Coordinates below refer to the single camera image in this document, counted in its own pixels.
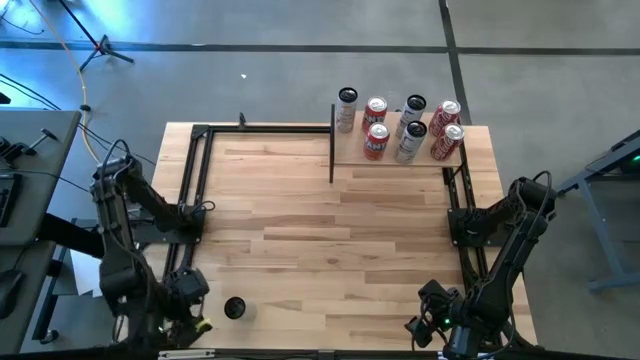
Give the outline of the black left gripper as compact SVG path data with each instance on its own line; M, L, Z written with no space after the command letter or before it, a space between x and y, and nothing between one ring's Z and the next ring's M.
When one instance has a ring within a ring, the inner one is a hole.
M211 331L211 320L199 317L194 306L199 306L198 296L176 295L161 301L150 317L149 342L154 346L191 346L199 334Z

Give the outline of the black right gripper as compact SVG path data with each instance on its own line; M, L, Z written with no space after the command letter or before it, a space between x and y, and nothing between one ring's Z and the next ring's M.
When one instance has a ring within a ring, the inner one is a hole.
M459 308L464 297L460 292L447 292L441 284L432 279L419 291L424 302L423 321L414 316L404 328L411 335L411 348L426 348L433 340L432 331L445 332L456 324Z

